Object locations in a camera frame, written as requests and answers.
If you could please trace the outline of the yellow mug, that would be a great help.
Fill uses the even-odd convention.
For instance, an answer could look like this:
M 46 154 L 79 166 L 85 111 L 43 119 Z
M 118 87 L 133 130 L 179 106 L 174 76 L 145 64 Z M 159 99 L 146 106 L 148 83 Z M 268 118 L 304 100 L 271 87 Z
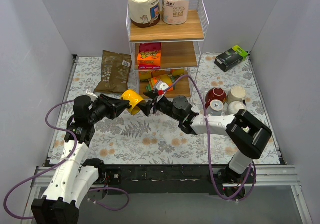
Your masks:
M 134 116 L 140 112 L 139 104 L 145 104 L 146 101 L 133 89 L 128 89 L 121 95 L 121 99 L 129 101 L 131 107 L 128 109 L 128 112 Z

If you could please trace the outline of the grey mug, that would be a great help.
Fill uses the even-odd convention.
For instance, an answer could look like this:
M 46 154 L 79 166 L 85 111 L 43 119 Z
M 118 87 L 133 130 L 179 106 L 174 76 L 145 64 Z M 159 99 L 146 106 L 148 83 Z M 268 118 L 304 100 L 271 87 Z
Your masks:
M 209 103 L 209 106 L 206 109 L 208 116 L 221 116 L 224 109 L 224 104 L 218 99 L 214 99 Z

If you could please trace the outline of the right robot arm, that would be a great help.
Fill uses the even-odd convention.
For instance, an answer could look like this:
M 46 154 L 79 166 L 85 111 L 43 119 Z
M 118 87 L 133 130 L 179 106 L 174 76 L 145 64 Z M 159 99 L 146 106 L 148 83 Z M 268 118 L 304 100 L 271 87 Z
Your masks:
M 185 96 L 177 96 L 172 101 L 159 97 L 155 91 L 145 93 L 152 98 L 139 103 L 138 108 L 146 115 L 157 111 L 179 121 L 178 127 L 188 135 L 213 135 L 230 137 L 238 148 L 222 176 L 227 182 L 237 183 L 245 176 L 247 167 L 253 160 L 260 159 L 269 140 L 271 129 L 247 110 L 239 110 L 234 115 L 204 116 L 192 111 L 192 105 Z

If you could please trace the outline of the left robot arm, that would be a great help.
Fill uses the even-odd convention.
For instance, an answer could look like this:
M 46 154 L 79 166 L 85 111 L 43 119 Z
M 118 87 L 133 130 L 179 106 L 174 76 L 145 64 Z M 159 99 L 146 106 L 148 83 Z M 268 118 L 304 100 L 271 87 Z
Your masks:
M 104 94 L 92 100 L 88 95 L 73 101 L 73 115 L 67 122 L 63 153 L 53 178 L 41 198 L 34 199 L 31 210 L 38 224 L 76 224 L 80 206 L 91 186 L 106 180 L 104 162 L 83 160 L 95 134 L 95 124 L 113 120 L 130 109 L 128 100 Z

